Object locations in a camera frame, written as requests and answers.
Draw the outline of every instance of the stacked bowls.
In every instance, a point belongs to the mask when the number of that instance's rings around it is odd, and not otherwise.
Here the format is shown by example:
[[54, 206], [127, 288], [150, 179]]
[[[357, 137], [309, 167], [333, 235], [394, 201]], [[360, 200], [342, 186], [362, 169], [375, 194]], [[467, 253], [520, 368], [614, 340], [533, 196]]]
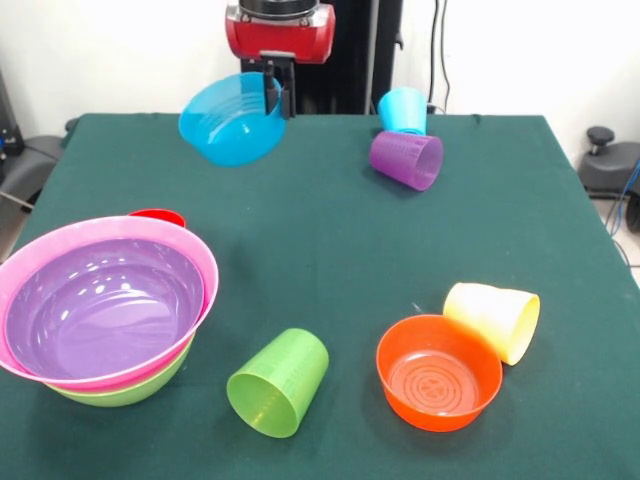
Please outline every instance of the stacked bowls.
[[136, 403], [177, 373], [217, 290], [213, 254], [186, 228], [67, 225], [0, 267], [0, 366], [81, 403]]

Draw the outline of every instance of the purple bowl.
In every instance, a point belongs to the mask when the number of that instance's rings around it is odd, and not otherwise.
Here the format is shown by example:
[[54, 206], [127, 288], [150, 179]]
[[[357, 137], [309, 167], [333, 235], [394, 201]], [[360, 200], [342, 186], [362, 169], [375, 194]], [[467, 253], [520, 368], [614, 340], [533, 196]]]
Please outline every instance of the purple bowl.
[[118, 239], [72, 250], [18, 291], [7, 316], [11, 353], [49, 378], [134, 367], [180, 340], [204, 301], [198, 269], [171, 247]]

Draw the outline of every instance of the black knob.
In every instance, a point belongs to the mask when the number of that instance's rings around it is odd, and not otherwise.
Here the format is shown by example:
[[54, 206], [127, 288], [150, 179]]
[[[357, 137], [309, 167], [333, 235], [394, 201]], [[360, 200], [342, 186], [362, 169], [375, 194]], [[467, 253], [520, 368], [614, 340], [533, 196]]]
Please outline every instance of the black knob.
[[604, 147], [616, 138], [613, 130], [607, 127], [591, 127], [587, 130], [587, 137], [589, 137], [589, 141], [597, 147]]

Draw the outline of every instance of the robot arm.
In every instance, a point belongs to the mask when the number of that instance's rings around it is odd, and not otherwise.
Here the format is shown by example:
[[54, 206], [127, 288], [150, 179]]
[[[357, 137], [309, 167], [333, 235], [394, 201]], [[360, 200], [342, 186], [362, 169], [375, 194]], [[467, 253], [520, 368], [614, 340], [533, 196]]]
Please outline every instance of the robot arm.
[[[264, 73], [267, 114], [281, 96], [282, 115], [295, 117], [294, 65], [327, 61], [335, 33], [333, 7], [319, 0], [239, 0], [227, 7], [225, 24], [233, 54]], [[276, 69], [282, 74], [281, 92]]]

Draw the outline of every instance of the table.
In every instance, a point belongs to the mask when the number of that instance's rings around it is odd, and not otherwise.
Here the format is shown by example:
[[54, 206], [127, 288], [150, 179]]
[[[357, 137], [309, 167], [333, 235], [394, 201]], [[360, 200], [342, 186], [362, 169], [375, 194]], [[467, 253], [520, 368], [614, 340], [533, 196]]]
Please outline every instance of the table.
[[[638, 478], [640, 295], [541, 117], [437, 116], [436, 184], [368, 166], [375, 117], [301, 116], [252, 165], [218, 168], [175, 115], [87, 115], [21, 244], [144, 207], [181, 211], [221, 288], [183, 370], [141, 404], [84, 407], [0, 374], [3, 478]], [[390, 410], [382, 333], [440, 312], [456, 281], [542, 299], [524, 359], [467, 429], [433, 434]], [[283, 329], [331, 364], [299, 430], [275, 440], [231, 410], [228, 376]]]

